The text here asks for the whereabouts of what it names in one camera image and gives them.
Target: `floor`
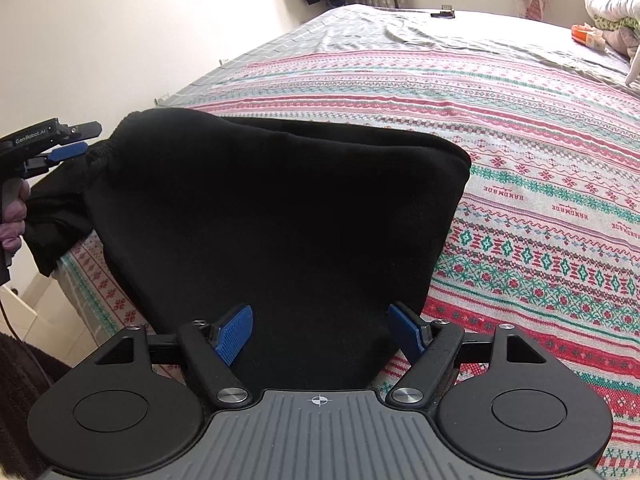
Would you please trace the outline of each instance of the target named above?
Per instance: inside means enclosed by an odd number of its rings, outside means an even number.
[[[36,318],[24,340],[69,366],[76,366],[96,349],[90,332],[56,280],[50,280],[35,304]]]

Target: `red and green patterned fabric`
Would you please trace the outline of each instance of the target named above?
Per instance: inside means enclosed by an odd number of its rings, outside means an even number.
[[[485,15],[456,15],[447,25],[423,12],[335,9],[162,105],[403,128],[464,148],[471,178],[423,315],[473,332],[523,327],[611,408],[599,471],[640,472],[640,87],[626,88],[619,60],[583,54],[567,30],[531,25],[553,47],[519,32],[497,41],[473,28]],[[530,23],[491,19],[504,34]],[[95,234],[58,277],[105,334],[140,322]],[[407,367],[398,354],[377,386],[387,391]]]

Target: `green diamond pattern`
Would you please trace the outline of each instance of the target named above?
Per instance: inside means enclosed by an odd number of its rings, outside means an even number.
[[[510,241],[506,241],[505,243],[503,243],[500,248],[502,249],[502,252],[504,253],[505,256],[509,256],[511,253],[513,253],[513,246],[511,245]]]
[[[482,241],[480,242],[480,246],[482,247],[483,251],[488,251],[489,249],[491,249],[494,246],[494,243],[491,240],[490,236],[485,236],[482,239]]]
[[[473,235],[469,232],[469,230],[464,231],[461,235],[460,235],[460,241],[462,242],[463,245],[467,245],[471,240],[473,240],[474,237]]]
[[[524,251],[522,251],[522,261],[529,265],[531,260],[533,260],[533,253],[531,252],[531,249],[526,247]]]
[[[551,260],[551,256],[549,256],[548,253],[544,253],[542,255],[542,258],[540,258],[540,262],[542,263],[542,266],[545,267],[545,270],[549,270],[551,264],[553,263],[553,261]]]
[[[583,281],[589,277],[589,273],[587,272],[587,267],[585,267],[584,264],[578,267],[578,276]]]
[[[560,262],[560,270],[562,270],[562,273],[566,276],[569,271],[571,270],[571,266],[569,265],[569,262],[566,260],[566,258],[562,259],[562,262]]]
[[[602,286],[603,283],[604,283],[604,276],[602,275],[602,272],[600,270],[598,270],[598,272],[596,272],[595,278],[596,278],[596,283],[598,284],[598,286]]]

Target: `white blanket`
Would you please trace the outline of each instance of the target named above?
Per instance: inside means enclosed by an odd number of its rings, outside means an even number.
[[[584,0],[584,6],[592,19],[596,16],[612,22],[623,18],[634,18],[640,22],[640,0]],[[640,76],[640,48],[631,60],[631,68],[625,79],[630,85]]]

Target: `triangular cutout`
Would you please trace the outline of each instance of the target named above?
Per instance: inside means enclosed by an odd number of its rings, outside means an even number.
[[[125,337],[108,354],[103,355],[97,365],[121,365],[132,363],[134,359],[133,339]]]
[[[519,336],[507,337],[507,361],[510,363],[544,364],[546,359],[525,343]]]

